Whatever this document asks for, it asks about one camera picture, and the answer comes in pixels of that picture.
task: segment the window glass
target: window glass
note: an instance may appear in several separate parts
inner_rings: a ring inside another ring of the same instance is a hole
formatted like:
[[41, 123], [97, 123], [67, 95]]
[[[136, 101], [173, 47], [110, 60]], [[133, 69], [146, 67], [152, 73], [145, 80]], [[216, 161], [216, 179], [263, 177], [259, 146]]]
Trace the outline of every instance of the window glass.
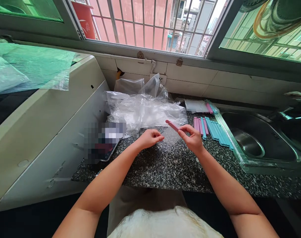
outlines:
[[301, 0], [244, 1], [220, 48], [301, 62]]
[[53, 0], [0, 0], [0, 13], [63, 21]]

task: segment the stainless steel sink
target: stainless steel sink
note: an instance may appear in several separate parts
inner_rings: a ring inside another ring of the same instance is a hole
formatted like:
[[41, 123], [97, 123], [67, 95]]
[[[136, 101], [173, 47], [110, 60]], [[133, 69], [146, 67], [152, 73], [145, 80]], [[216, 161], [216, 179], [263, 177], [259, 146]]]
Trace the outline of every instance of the stainless steel sink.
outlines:
[[274, 122], [260, 114], [225, 110], [216, 116], [227, 130], [240, 166], [248, 173], [299, 175], [301, 152]]

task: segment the speckled countertop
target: speckled countertop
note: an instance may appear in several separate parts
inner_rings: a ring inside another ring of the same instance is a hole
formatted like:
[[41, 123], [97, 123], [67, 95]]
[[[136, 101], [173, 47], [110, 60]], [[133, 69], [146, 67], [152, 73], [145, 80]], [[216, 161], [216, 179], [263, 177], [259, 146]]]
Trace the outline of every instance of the speckled countertop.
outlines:
[[[193, 126], [193, 117], [200, 116], [201, 113], [187, 112], [187, 114], [188, 122]], [[155, 128], [162, 133], [167, 127]], [[145, 130], [141, 129], [136, 137], [121, 140], [109, 162], [100, 162], [93, 166], [85, 165], [82, 161], [72, 180], [92, 181], [100, 169], [105, 168]], [[228, 147], [221, 146], [210, 135], [203, 141], [203, 145], [251, 195], [301, 199], [301, 178], [247, 174], [240, 167], [234, 153]], [[183, 140], [179, 140], [173, 146], [159, 142], [141, 151], [134, 160], [123, 185], [213, 193], [199, 161]]]

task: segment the white tile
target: white tile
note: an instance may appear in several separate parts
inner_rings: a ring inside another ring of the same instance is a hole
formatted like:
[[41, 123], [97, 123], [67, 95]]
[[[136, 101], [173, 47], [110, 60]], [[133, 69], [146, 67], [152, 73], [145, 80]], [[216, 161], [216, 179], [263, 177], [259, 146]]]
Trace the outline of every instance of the white tile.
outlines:
[[286, 96], [213, 85], [209, 85], [203, 97], [276, 107], [286, 106], [292, 102]]
[[167, 79], [165, 87], [170, 93], [185, 94], [190, 96], [201, 97], [208, 85], [191, 83], [174, 79]]
[[177, 66], [173, 63], [168, 63], [166, 72], [167, 78], [202, 84], [210, 84], [216, 74], [217, 70], [214, 69]]
[[[110, 90], [114, 90], [114, 85], [115, 85], [115, 81], [117, 78], [117, 71], [111, 71], [111, 70], [102, 70], [102, 73], [108, 83], [108, 86], [110, 88]], [[133, 79], [133, 80], [137, 80], [137, 79], [141, 79], [143, 78], [145, 83], [147, 83], [150, 80], [150, 76], [148, 75], [140, 75], [140, 74], [132, 74], [132, 73], [124, 73], [123, 76], [121, 76], [120, 78], [125, 78], [125, 79]]]
[[117, 64], [115, 63], [115, 59], [99, 57], [95, 56], [94, 54], [93, 56], [96, 58], [101, 69], [117, 71]]
[[[116, 59], [117, 67], [125, 73], [150, 75], [153, 65], [151, 63], [139, 63], [132, 60]], [[154, 73], [165, 74], [167, 63], [156, 61]]]
[[301, 90], [301, 83], [218, 71], [210, 85], [282, 95]]

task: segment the pink stick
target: pink stick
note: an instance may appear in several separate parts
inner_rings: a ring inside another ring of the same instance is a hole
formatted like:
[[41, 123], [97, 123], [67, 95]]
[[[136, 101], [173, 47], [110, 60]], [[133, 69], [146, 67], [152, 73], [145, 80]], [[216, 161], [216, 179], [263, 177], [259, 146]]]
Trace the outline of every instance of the pink stick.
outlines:
[[208, 125], [207, 125], [207, 122], [206, 122], [205, 118], [203, 119], [203, 124], [204, 124], [204, 129], [206, 131], [206, 135], [208, 135], [209, 134], [209, 130], [208, 130]]
[[177, 127], [174, 123], [172, 123], [172, 122], [169, 121], [169, 120], [166, 120], [165, 122], [166, 122], [172, 129], [174, 129], [176, 132], [178, 132], [179, 127]]
[[198, 124], [199, 124], [200, 134], [203, 136], [203, 129], [202, 129], [201, 118], [197, 118], [197, 120], [198, 120]]
[[193, 118], [193, 127], [194, 127], [194, 129], [198, 130], [198, 127], [197, 127], [197, 117]]
[[209, 104], [209, 103], [207, 103], [207, 108], [208, 108], [209, 112], [210, 112], [211, 114], [213, 114], [213, 110], [212, 110], [212, 108], [210, 107], [210, 104]]

